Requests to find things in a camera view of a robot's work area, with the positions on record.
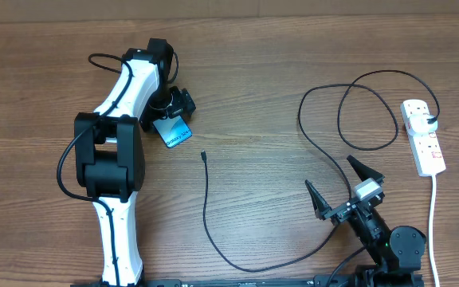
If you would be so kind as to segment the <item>Galaxy S24 smartphone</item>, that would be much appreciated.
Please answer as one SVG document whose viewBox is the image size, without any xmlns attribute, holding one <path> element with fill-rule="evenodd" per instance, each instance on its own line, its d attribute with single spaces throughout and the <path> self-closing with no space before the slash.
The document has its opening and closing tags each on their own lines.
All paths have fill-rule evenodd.
<svg viewBox="0 0 459 287">
<path fill-rule="evenodd" d="M 181 116 L 156 120 L 153 125 L 168 148 L 176 147 L 192 136 L 192 131 Z"/>
</svg>

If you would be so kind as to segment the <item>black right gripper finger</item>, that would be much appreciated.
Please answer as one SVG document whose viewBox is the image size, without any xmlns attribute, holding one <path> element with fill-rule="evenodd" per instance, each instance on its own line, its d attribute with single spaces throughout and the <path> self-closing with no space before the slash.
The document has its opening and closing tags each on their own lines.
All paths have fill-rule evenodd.
<svg viewBox="0 0 459 287">
<path fill-rule="evenodd" d="M 326 214 L 329 213 L 332 208 L 327 203 L 327 201 L 323 198 L 323 196 L 318 192 L 316 188 L 314 188 L 313 184 L 309 180 L 304 181 L 305 186 L 307 187 L 308 193 L 312 199 L 313 209 L 315 211 L 315 215 L 320 220 L 326 220 Z"/>
<path fill-rule="evenodd" d="M 371 167 L 368 167 L 364 163 L 361 163 L 352 155 L 347 157 L 347 161 L 362 182 L 366 181 L 367 179 L 373 179 L 377 184 L 383 185 L 385 176 L 382 173 L 372 169 Z"/>
</svg>

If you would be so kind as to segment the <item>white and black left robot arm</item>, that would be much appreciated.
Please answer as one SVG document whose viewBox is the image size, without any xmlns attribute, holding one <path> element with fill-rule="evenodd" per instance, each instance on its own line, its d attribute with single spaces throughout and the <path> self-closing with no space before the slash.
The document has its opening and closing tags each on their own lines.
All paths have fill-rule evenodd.
<svg viewBox="0 0 459 287">
<path fill-rule="evenodd" d="M 160 135 L 173 148 L 192 135 L 195 103 L 173 83 L 178 56 L 165 39 L 130 48 L 117 59 L 119 78 L 105 101 L 74 120 L 76 178 L 100 224 L 104 270 L 98 286 L 143 286 L 135 207 L 145 178 L 142 134 Z"/>
</svg>

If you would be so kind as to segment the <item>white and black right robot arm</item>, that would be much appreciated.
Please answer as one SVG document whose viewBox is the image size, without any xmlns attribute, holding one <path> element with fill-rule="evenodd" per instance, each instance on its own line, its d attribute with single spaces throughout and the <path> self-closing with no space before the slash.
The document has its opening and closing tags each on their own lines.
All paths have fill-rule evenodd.
<svg viewBox="0 0 459 287">
<path fill-rule="evenodd" d="M 347 161 L 361 183 L 355 186 L 355 196 L 336 208 L 330 207 L 312 182 L 305 185 L 311 196 L 316 217 L 330 220 L 334 226 L 347 222 L 363 247 L 344 259 L 329 275 L 315 275 L 315 286 L 423 286 L 422 256 L 427 238 L 412 226 L 389 228 L 376 210 L 383 202 L 385 176 L 349 155 Z M 356 255 L 368 252 L 373 265 L 358 265 L 352 274 L 339 271 Z"/>
</svg>

